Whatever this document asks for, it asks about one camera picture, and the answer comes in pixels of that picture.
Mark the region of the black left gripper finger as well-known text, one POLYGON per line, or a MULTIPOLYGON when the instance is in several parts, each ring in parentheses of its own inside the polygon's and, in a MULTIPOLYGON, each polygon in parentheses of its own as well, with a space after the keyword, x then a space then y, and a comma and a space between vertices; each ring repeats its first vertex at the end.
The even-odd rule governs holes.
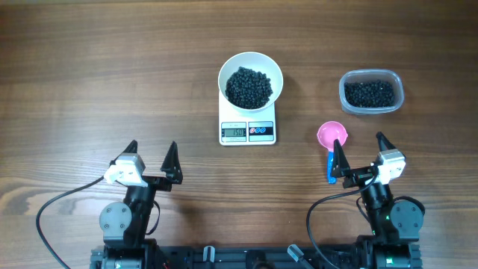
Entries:
POLYGON ((138 148, 138 142, 136 140, 132 140, 131 143, 114 160, 110 161, 110 164, 115 164, 116 160, 123 153, 137 154, 137 148, 138 148))
POLYGON ((179 148, 173 141, 161 165, 161 171, 165 173, 166 178, 172 183, 180 185, 183 180, 182 168, 179 162, 179 148))

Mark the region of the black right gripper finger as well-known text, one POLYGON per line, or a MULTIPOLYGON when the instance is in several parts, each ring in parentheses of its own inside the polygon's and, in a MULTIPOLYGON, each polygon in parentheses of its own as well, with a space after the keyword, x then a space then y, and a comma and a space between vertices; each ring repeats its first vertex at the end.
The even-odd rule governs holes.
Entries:
POLYGON ((333 154, 330 176, 334 178, 348 177, 351 169, 339 139, 334 140, 333 154))
POLYGON ((376 139, 378 141, 380 152, 396 149, 396 146, 393 145, 382 132, 376 133, 376 139))

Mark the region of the pink scoop blue handle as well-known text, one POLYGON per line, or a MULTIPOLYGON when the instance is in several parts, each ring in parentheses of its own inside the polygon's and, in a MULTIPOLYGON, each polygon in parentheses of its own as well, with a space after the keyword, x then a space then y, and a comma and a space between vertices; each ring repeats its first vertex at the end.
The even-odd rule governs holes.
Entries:
POLYGON ((337 121, 325 122, 317 131, 317 140, 321 146, 328 149, 327 157, 327 181, 330 185, 337 182, 335 177, 331 176, 332 161, 334 157, 334 142, 339 140, 340 145, 347 141, 348 133, 345 127, 337 121))

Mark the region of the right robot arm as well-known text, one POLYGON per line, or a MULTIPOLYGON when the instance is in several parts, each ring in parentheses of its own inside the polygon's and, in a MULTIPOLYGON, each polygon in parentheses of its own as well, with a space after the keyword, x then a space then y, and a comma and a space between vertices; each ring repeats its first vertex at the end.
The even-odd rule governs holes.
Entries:
POLYGON ((418 245, 425 207, 418 200, 394 197, 389 183, 401 176, 406 157, 383 133, 376 134, 379 153, 366 167, 352 169, 339 140, 335 140, 331 175, 343 178, 344 188, 359 188, 372 235, 360 235, 345 268, 422 268, 418 245))

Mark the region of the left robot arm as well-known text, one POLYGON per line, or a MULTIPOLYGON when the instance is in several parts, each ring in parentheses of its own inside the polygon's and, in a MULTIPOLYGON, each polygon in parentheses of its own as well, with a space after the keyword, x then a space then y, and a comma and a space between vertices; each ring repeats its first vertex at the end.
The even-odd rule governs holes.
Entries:
POLYGON ((105 243, 102 250, 94 250, 91 268, 168 268, 169 262, 155 239, 147 239, 154 230, 148 229, 149 217, 158 191, 170 192, 183 180, 176 142, 172 142, 161 165, 163 176, 145 176, 146 165, 137 153, 138 142, 133 140, 120 153, 104 174, 109 184, 126 186, 125 198, 102 210, 99 225, 105 243))

